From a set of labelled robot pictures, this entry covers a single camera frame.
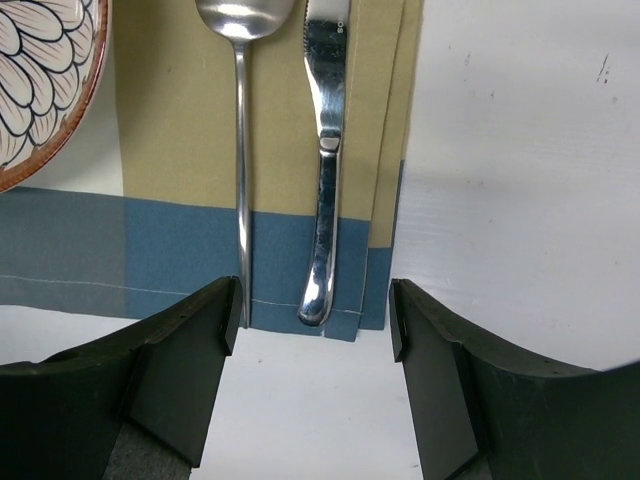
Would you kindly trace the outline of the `patterned ceramic bowl red rim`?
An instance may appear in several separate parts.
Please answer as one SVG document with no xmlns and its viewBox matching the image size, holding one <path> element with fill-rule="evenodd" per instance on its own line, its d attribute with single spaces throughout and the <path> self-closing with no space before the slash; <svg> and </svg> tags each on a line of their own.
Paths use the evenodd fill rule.
<svg viewBox="0 0 640 480">
<path fill-rule="evenodd" d="M 109 0 L 1 4 L 1 189 L 41 170 L 89 109 L 109 47 Z"/>
</svg>

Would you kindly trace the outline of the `steel spoon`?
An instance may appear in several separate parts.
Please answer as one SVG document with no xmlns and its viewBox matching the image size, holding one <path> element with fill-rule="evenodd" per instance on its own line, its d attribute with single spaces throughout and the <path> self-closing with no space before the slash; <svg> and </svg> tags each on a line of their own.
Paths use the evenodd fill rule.
<svg viewBox="0 0 640 480">
<path fill-rule="evenodd" d="M 216 1 L 195 3 L 204 24 L 227 39 L 233 49 L 236 81 L 236 212 L 238 261 L 243 288 L 244 327 L 251 326 L 252 215 L 249 127 L 249 47 L 284 25 L 295 3 L 282 1 Z"/>
</svg>

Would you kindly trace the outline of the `blue beige checked placemat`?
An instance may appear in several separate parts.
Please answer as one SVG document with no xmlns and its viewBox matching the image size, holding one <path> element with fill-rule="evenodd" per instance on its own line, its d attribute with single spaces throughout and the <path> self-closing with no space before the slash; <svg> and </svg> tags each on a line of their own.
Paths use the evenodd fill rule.
<svg viewBox="0 0 640 480">
<path fill-rule="evenodd" d="M 240 272 L 233 51 L 191 1 L 111 1 L 103 74 L 66 146 L 1 189 L 1 301 L 121 318 Z M 397 190 L 423 5 L 355 1 L 332 311 L 297 309 L 319 162 L 303 64 L 305 5 L 249 47 L 256 329 L 354 341 L 386 321 Z"/>
</svg>

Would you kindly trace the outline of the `steel table knife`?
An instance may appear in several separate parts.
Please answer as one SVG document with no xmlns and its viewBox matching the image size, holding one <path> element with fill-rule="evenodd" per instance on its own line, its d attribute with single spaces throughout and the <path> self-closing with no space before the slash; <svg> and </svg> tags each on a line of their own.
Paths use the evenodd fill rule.
<svg viewBox="0 0 640 480">
<path fill-rule="evenodd" d="M 315 112 L 319 172 L 309 272 L 298 318 L 311 327 L 328 319 L 334 298 L 350 10 L 349 1 L 308 1 L 305 7 L 304 66 Z"/>
</svg>

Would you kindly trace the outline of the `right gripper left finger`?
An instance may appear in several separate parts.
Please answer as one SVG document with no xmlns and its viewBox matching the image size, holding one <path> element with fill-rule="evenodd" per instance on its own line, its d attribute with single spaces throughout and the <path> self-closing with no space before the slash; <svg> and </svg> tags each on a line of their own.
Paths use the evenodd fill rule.
<svg viewBox="0 0 640 480">
<path fill-rule="evenodd" d="M 5 479 L 187 479 L 201 464 L 242 288 L 222 277 L 40 362 L 1 368 Z"/>
</svg>

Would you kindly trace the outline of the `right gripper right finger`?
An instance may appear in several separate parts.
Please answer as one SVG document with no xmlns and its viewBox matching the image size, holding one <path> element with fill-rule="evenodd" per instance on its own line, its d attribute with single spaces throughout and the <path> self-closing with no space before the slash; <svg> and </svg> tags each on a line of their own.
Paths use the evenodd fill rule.
<svg viewBox="0 0 640 480">
<path fill-rule="evenodd" d="M 517 346 L 415 283 L 389 289 L 426 479 L 635 479 L 639 366 L 578 367 Z"/>
</svg>

